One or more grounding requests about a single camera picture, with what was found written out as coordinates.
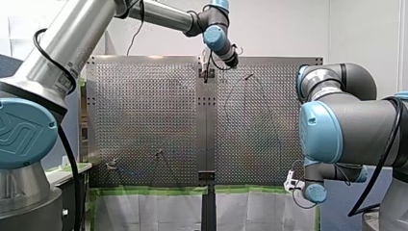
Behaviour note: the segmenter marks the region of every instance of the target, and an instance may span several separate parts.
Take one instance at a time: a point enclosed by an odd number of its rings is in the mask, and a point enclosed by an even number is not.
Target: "perforated metal panel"
[[[93,186],[197,184],[196,76],[195,58],[89,62],[89,150],[99,158]],[[118,169],[108,170],[113,159]]]
[[[240,58],[237,69],[203,84],[194,57],[92,58],[91,184],[197,185],[204,169],[216,171],[217,184],[281,185],[302,159],[295,93],[302,64],[321,59]],[[108,170],[113,159],[119,169]]]
[[[218,72],[218,184],[282,185],[302,159],[295,93],[302,64],[321,59],[242,58],[238,69]]]

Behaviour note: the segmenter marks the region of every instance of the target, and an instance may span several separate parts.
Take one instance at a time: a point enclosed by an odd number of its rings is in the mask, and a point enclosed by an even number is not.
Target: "robotic arm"
[[[237,53],[227,37],[228,0],[212,0],[202,13],[185,13],[153,0],[142,3],[145,21],[182,31],[187,37],[203,33],[214,53],[228,66],[237,66]],[[58,135],[63,136],[59,127],[67,112],[65,97],[75,89],[109,23],[114,16],[140,19],[140,6],[131,0],[68,1],[46,30],[40,47],[13,77],[0,80],[2,229],[62,230],[61,191],[50,190],[40,160],[51,151]]]
[[[353,216],[363,212],[357,209],[380,169],[392,167],[394,179],[380,205],[380,230],[407,230],[407,104],[401,101],[408,99],[407,93],[375,100],[371,75],[356,64],[303,66],[296,89],[304,103],[299,116],[306,160],[304,197],[322,203],[326,198],[323,179],[364,182],[368,174],[361,165],[377,166],[349,214]]]

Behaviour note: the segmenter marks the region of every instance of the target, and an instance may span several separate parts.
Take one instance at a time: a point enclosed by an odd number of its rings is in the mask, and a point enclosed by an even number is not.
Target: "blue joint cap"
[[[298,91],[299,95],[302,95],[302,96],[303,96],[303,94],[302,94],[301,84],[302,84],[302,80],[304,78],[303,73],[305,72],[307,67],[309,67],[309,66],[308,65],[301,66],[300,69],[299,69],[299,72],[297,74],[297,81],[296,81],[297,91]]]
[[[314,203],[321,204],[327,199],[327,190],[323,185],[312,184],[306,188],[305,197]]]
[[[304,166],[311,166],[311,165],[315,165],[315,164],[318,164],[319,162],[317,162],[317,161],[312,161],[312,160],[310,160],[309,158],[307,158],[307,157],[305,157],[305,161],[304,161]]]
[[[39,162],[57,137],[56,119],[40,104],[20,98],[0,99],[0,169]]]
[[[398,97],[398,98],[404,99],[404,100],[408,100],[408,90],[396,93],[395,97]]]
[[[303,155],[312,161],[337,163],[343,153],[343,133],[333,111],[313,101],[302,105],[299,119]]]
[[[360,171],[360,175],[354,181],[355,183],[364,183],[369,178],[369,171],[367,170],[367,166],[363,166]]]
[[[221,7],[229,12],[229,1],[228,0],[212,0],[210,5]]]
[[[213,25],[204,32],[204,42],[211,50],[219,51],[226,43],[226,35],[222,28]]]

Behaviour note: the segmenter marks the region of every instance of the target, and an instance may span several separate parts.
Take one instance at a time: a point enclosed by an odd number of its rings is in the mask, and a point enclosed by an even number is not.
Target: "robot logo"
[[[0,113],[0,152],[28,155],[42,127],[16,115]]]

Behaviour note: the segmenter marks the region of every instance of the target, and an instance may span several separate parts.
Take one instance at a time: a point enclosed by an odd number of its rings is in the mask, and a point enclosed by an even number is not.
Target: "wire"
[[[47,59],[49,62],[51,62],[53,65],[55,65],[58,69],[60,69],[60,70],[66,75],[66,77],[68,78],[68,80],[69,80],[69,82],[70,82],[70,84],[71,84],[71,89],[69,90],[68,94],[71,94],[71,93],[73,93],[73,92],[75,91],[75,89],[76,89],[76,81],[75,81],[74,76],[73,76],[73,75],[71,74],[71,72],[68,71],[63,65],[61,65],[61,64],[59,64],[57,61],[53,60],[53,59],[48,55],[48,53],[47,53],[46,51],[44,51],[44,50],[41,48],[41,46],[39,45],[38,36],[39,36],[40,34],[46,32],[46,31],[47,31],[47,29],[46,29],[46,28],[43,28],[43,29],[40,29],[40,30],[38,30],[38,31],[36,31],[36,32],[34,33],[34,36],[33,36],[34,46],[36,47],[36,49],[39,51],[39,53],[41,53],[41,55],[42,55],[45,59]]]
[[[339,172],[342,174],[342,176],[344,177],[344,182],[347,186],[351,186],[351,182],[348,179],[348,176],[344,173],[344,171],[342,170],[342,166],[338,165],[338,164],[334,164],[334,170],[337,172],[337,170],[339,170]]]
[[[136,0],[135,2],[133,2],[127,9],[126,11],[129,11],[131,8],[133,8],[140,0]]]
[[[72,169],[72,178],[74,180],[74,195],[75,195],[75,221],[74,221],[74,231],[80,231],[81,229],[81,181],[79,177],[78,167],[76,165],[75,156],[72,152],[69,141],[66,138],[63,127],[60,125],[58,127],[58,134],[60,135],[61,142],[63,143],[64,149],[66,151],[66,156],[68,157],[69,163]]]
[[[401,117],[402,117],[402,112],[404,110],[404,105],[402,104],[401,100],[396,97],[387,97],[384,100],[388,100],[393,102],[395,106],[395,119],[393,123],[393,127],[391,129],[390,136],[388,137],[386,146],[385,146],[385,151],[384,154],[380,157],[380,160],[378,161],[377,167],[375,168],[374,174],[372,175],[369,183],[367,184],[366,188],[364,189],[363,193],[361,193],[360,198],[357,200],[355,203],[354,207],[351,209],[351,211],[348,213],[349,217],[353,217],[355,215],[367,212],[372,210],[373,208],[376,208],[379,206],[379,204],[375,205],[370,205],[366,208],[359,209],[360,206],[363,204],[364,200],[366,200],[367,196],[369,195],[372,187],[374,186],[375,181],[377,180],[382,167],[385,165],[385,162],[390,154],[391,148],[393,147],[394,141],[396,134],[398,132],[400,122],[401,122]]]
[[[214,58],[213,58],[213,51],[210,52],[210,60],[211,60],[211,62],[213,62],[213,65],[214,65],[218,70],[226,71],[226,70],[232,69],[231,67],[223,68],[223,67],[220,67],[219,65],[217,65],[217,63],[214,61]]]
[[[300,182],[301,179],[304,180],[304,178],[305,178],[305,175],[303,175],[303,176],[296,182],[296,184],[294,185],[294,189],[292,190],[293,202],[294,202],[298,207],[300,207],[300,208],[302,208],[302,209],[306,209],[306,210],[308,210],[308,209],[313,209],[313,208],[315,208],[315,207],[318,205],[317,203],[315,203],[315,204],[312,205],[312,206],[305,207],[305,206],[303,206],[303,205],[300,205],[300,204],[296,201],[296,198],[294,197],[294,192],[295,192],[296,190],[299,190],[299,191],[300,191],[300,188],[297,187],[297,184],[299,184],[299,182]]]
[[[144,0],[138,0],[133,5],[135,5],[138,2],[140,3],[140,21],[141,21],[141,23],[140,23],[140,26],[139,26],[138,30],[135,32],[135,34],[132,37],[132,41],[131,41],[131,43],[129,45],[129,48],[128,48],[127,52],[126,52],[126,56],[129,56],[130,49],[132,49],[133,43],[135,42],[135,37],[139,34],[139,32],[141,30],[141,27],[143,27],[143,24],[144,24]]]
[[[293,163],[292,163],[292,167],[291,167],[291,170],[294,170],[294,166],[297,164],[297,163],[300,163],[300,162],[304,162],[303,160],[295,160]]]

